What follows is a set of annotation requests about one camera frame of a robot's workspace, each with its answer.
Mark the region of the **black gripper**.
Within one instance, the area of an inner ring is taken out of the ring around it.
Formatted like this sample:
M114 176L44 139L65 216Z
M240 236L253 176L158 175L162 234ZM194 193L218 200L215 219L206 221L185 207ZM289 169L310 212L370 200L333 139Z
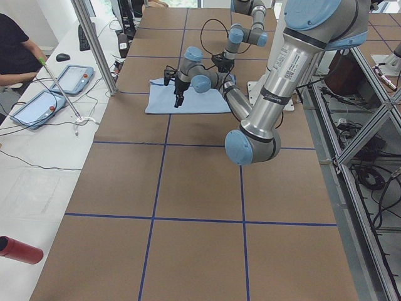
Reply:
M224 53L212 55L212 62L217 67L220 73L232 72L234 68L234 60L225 56Z
M184 92L190 87L189 82L182 81L180 78L175 78L175 108L179 108L184 102Z

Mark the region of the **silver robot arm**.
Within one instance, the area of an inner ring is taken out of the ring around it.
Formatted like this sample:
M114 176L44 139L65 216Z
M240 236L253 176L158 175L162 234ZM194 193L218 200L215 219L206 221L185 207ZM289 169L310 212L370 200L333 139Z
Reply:
M212 55L212 62L221 73L229 73L233 69L241 43L263 47L268 40L268 34L264 30L266 7L262 1L231 1L231 11L251 16L253 21L250 28L233 24L228 31L227 43L222 53Z
M276 121L306 78L313 57L363 44L371 5L370 1L288 1L284 7L284 43L254 103L248 101L228 73L206 70L200 49L187 48L172 75L175 107L182 105L189 87L199 93L219 90L240 123L225 138L230 160L243 166L274 158L281 147Z

